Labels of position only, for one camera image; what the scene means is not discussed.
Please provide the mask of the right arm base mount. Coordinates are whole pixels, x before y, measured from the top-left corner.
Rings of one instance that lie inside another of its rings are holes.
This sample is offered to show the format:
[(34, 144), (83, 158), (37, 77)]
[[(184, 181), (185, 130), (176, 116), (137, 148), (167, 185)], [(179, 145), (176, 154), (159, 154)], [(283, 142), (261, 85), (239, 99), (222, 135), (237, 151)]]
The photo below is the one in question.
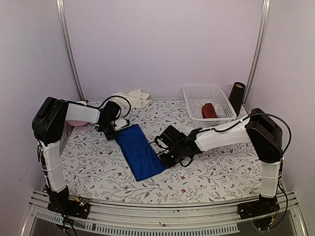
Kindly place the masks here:
[(280, 210), (280, 206), (277, 202), (260, 202), (259, 200), (242, 203), (237, 205), (237, 213), (241, 219), (248, 219), (253, 217), (270, 214)]

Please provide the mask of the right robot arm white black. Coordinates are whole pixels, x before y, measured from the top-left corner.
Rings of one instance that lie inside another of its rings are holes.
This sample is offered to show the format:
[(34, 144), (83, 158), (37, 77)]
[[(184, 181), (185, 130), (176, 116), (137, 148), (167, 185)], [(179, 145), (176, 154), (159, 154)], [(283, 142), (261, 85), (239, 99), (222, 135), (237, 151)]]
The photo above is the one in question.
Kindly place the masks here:
[(283, 131), (274, 118), (275, 115), (256, 108), (247, 117), (212, 128), (197, 128), (188, 135), (169, 125), (155, 138), (155, 143), (163, 149), (159, 158), (170, 168), (187, 157), (193, 159), (215, 148), (252, 145), (262, 167), (262, 187), (254, 210), (265, 214), (276, 201), (284, 154)]

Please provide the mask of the blue microfibre towel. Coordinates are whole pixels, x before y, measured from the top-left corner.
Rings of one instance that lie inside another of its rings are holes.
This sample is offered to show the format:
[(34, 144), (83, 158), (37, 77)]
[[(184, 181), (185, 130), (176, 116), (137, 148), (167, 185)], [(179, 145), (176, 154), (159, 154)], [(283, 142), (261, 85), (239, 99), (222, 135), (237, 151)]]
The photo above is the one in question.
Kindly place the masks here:
[(146, 180), (166, 170), (156, 152), (149, 146), (139, 125), (134, 124), (121, 130), (116, 143), (120, 146), (136, 181)]

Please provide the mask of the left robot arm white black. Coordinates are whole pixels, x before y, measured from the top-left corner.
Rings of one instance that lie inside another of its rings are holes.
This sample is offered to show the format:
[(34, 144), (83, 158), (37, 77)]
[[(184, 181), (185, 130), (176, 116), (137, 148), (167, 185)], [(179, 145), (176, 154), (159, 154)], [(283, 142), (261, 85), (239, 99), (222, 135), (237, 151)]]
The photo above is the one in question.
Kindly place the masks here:
[(38, 160), (46, 178), (46, 191), (50, 203), (62, 213), (70, 213), (73, 201), (65, 183), (60, 161), (60, 140), (67, 121), (96, 124), (96, 130), (104, 133), (107, 140), (118, 136), (114, 127), (120, 117), (121, 107), (110, 99), (94, 107), (80, 102), (47, 97), (32, 121), (32, 130), (38, 143)]

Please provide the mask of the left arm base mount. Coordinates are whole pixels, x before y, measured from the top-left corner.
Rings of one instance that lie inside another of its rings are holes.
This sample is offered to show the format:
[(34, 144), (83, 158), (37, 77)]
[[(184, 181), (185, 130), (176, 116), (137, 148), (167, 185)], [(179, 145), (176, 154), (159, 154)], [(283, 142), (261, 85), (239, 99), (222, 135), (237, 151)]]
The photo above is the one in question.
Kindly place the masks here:
[(50, 202), (47, 208), (50, 211), (60, 213), (62, 215), (87, 219), (90, 212), (90, 207), (91, 205), (89, 203), (50, 197)]

